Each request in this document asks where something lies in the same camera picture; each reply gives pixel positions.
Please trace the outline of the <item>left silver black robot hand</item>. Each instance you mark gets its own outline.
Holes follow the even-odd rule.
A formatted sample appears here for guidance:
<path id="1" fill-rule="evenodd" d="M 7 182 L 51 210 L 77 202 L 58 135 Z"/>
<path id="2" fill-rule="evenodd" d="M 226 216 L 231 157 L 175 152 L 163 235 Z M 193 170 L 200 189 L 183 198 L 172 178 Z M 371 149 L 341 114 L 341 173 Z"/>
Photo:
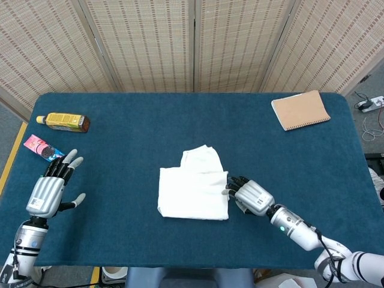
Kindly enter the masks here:
<path id="1" fill-rule="evenodd" d="M 62 201 L 73 172 L 82 162 L 83 157 L 77 156 L 77 149 L 72 149 L 67 155 L 49 164 L 44 174 L 36 181 L 28 200 L 26 210 L 30 216 L 50 219 L 57 212 L 74 209 L 84 201 L 85 193 L 79 194 L 70 202 Z"/>

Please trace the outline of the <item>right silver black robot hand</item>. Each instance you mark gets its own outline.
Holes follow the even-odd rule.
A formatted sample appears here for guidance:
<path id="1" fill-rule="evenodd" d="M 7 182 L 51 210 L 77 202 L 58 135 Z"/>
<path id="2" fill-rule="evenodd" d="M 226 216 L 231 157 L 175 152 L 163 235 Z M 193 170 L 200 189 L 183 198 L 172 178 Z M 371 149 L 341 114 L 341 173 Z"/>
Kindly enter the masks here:
<path id="1" fill-rule="evenodd" d="M 245 214 L 263 217 L 275 204 L 272 194 L 267 192 L 254 180 L 244 176 L 230 177 L 222 195 L 232 197 L 238 208 Z"/>

